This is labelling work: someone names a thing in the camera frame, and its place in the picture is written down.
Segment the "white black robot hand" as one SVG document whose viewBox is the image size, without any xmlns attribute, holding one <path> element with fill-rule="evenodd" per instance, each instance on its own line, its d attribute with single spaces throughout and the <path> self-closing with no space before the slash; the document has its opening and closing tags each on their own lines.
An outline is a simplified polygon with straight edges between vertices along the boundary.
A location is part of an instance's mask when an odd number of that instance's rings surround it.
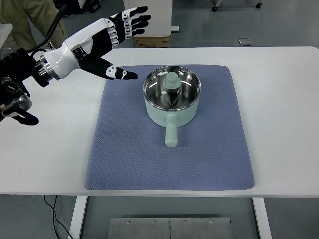
<svg viewBox="0 0 319 239">
<path fill-rule="evenodd" d="M 149 25 L 151 15 L 137 15 L 148 10 L 147 6 L 133 7 L 111 18 L 124 19 L 125 39 L 142 35 Z M 79 69 L 78 61 L 89 55 L 102 57 L 117 45 L 117 31 L 115 21 L 110 18 L 101 18 L 86 26 L 80 31 L 68 37 L 62 46 L 43 53 L 39 64 L 43 71 L 49 75 L 49 79 L 64 79 L 73 70 Z M 106 79 L 135 80 L 137 73 L 126 71 L 120 67 L 111 65 L 105 73 Z"/>
</svg>

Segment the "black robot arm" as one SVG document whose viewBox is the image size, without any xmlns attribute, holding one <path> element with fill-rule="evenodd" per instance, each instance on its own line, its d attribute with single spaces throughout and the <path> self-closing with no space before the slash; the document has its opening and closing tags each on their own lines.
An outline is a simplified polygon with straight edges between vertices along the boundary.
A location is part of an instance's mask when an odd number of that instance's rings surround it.
<svg viewBox="0 0 319 239">
<path fill-rule="evenodd" d="M 72 71 L 82 69 L 105 79 L 137 79 L 137 74 L 126 71 L 102 56 L 123 41 L 141 35 L 151 19 L 147 6 L 133 7 L 108 18 L 101 18 L 63 41 L 61 47 L 47 50 L 39 60 L 30 50 L 18 49 L 0 61 L 0 118 L 13 118 L 20 124 L 36 125 L 37 117 L 28 113 L 32 106 L 30 93 L 23 81 L 28 77 L 42 87 L 50 80 L 66 78 Z"/>
</svg>

